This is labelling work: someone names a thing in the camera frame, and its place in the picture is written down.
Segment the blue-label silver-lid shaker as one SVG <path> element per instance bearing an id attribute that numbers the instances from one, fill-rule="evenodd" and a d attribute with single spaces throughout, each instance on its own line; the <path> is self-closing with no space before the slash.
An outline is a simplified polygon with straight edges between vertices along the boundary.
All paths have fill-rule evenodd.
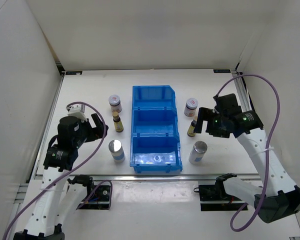
<path id="1" fill-rule="evenodd" d="M 119 140 L 114 139 L 110 141 L 108 144 L 108 149 L 115 162 L 122 163 L 126 159 L 122 143 Z"/>
<path id="2" fill-rule="evenodd" d="M 188 157 L 188 161 L 191 164 L 201 163 L 207 150 L 208 150 L 208 145 L 204 141 L 196 141 L 192 147 L 192 150 Z"/>

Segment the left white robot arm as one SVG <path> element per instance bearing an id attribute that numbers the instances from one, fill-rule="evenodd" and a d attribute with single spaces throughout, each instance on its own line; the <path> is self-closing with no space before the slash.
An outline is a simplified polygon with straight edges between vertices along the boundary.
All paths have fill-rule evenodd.
<path id="1" fill-rule="evenodd" d="M 82 112 L 68 113 L 59 120 L 57 135 L 48 143 L 40 193 L 27 204 L 34 209 L 24 230 L 14 234 L 15 240 L 63 240 L 66 217 L 82 200 L 93 198 L 95 188 L 90 176 L 68 178 L 75 170 L 79 148 L 84 143 L 103 141 L 107 135 L 109 127 L 100 113 L 91 117 L 95 127 Z"/>

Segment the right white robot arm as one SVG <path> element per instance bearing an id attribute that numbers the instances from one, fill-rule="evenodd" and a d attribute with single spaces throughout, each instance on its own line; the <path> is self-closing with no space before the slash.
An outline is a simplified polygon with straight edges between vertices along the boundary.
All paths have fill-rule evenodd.
<path id="1" fill-rule="evenodd" d="M 241 180 L 234 173 L 216 178 L 213 194 L 220 200 L 234 196 L 254 207 L 259 218 L 272 223 L 300 211 L 300 187 L 288 175 L 280 160 L 270 147 L 259 116 L 253 111 L 243 112 L 235 107 L 230 112 L 217 112 L 201 107 L 194 131 L 201 133 L 203 122 L 206 132 L 220 138 L 233 134 L 243 146 L 257 170 L 263 187 L 256 187 Z"/>

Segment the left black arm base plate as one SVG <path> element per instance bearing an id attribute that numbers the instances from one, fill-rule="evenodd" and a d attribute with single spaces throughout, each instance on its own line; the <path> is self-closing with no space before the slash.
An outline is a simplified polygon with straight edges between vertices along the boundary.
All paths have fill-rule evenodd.
<path id="1" fill-rule="evenodd" d="M 113 183 L 110 180 L 95 184 L 91 194 L 79 204 L 78 210 L 110 210 L 113 194 Z"/>

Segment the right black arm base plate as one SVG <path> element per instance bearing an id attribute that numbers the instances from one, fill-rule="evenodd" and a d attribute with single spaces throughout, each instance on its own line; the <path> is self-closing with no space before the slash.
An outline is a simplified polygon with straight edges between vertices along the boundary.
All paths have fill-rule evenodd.
<path id="1" fill-rule="evenodd" d="M 214 185 L 198 185 L 193 192 L 199 194 L 201 212 L 234 212 L 244 204 L 231 195 L 221 198 Z"/>

